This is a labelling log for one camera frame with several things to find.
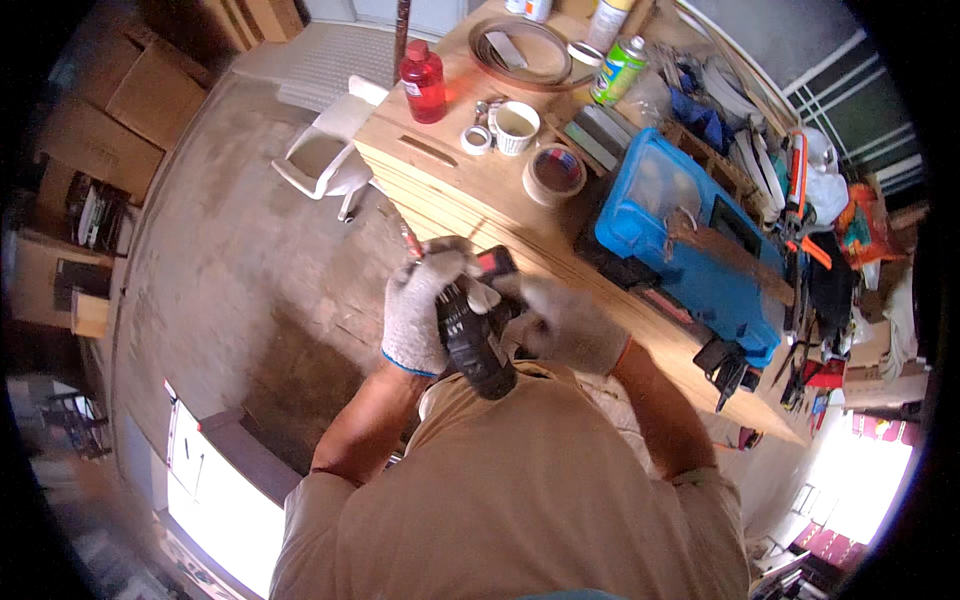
person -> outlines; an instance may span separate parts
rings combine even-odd
[[[448,362],[434,299],[472,273],[464,242],[424,244],[388,281],[384,358],[286,498],[271,597],[745,597],[739,495],[704,426],[588,294],[498,280],[536,315],[519,335],[538,360],[516,361],[496,401],[458,373],[430,386]],[[622,383],[659,478],[573,370]],[[385,470],[418,405],[422,423]]]

plywood workbench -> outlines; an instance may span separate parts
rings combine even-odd
[[[579,198],[562,210],[547,210],[530,199],[520,178],[532,149],[517,157],[500,153],[470,156],[460,147],[460,132],[473,123],[477,100],[507,95],[536,108],[541,119],[553,112],[562,120],[588,101],[585,87],[562,93],[527,91],[484,74],[472,62],[467,44],[470,28],[480,20],[505,14],[502,0],[490,0],[437,44],[435,52],[444,61],[447,85],[446,117],[432,125],[415,122],[402,87],[395,86],[356,134],[358,150],[420,239],[462,235],[477,250],[502,244],[510,249],[522,272],[590,290],[600,306],[648,347],[696,407],[713,412],[718,393],[692,362],[699,345],[643,300],[610,283],[574,255],[572,241],[591,206],[600,199]],[[554,14],[547,25],[568,39],[580,39],[587,22],[582,16]],[[399,141],[403,135],[448,155],[456,166]],[[763,379],[772,377],[770,371]],[[760,390],[769,388],[769,382],[763,379]],[[783,420],[780,409],[757,394],[737,392],[721,414],[804,444]]]

plastic chair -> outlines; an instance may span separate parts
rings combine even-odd
[[[387,97],[386,89],[358,75],[350,76],[348,90],[303,132],[285,158],[271,162],[284,179],[314,200],[344,196],[337,215],[344,223],[353,220],[356,192],[367,183],[383,191],[353,146],[353,136]]]

hand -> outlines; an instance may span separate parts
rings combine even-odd
[[[548,279],[504,276],[493,282],[504,296],[526,301],[536,320],[515,320],[522,331],[504,337],[518,339],[538,358],[557,360],[571,369],[606,375],[627,347],[630,335],[593,304],[587,292],[575,292]]]
[[[475,273],[479,265],[462,237],[429,240],[423,251],[420,264],[401,267],[387,281],[380,349],[405,371],[432,377],[442,373],[449,360],[440,341],[435,300],[457,277]]]

blue plastic case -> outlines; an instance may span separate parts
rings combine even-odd
[[[743,209],[690,156],[651,128],[631,142],[594,233],[620,258],[635,256],[656,271],[660,287],[694,319],[739,343],[751,366],[766,367],[780,343],[783,305],[748,277],[684,244],[674,243],[666,261],[663,220],[676,206],[693,215],[698,227],[717,229],[783,274],[782,256]]]

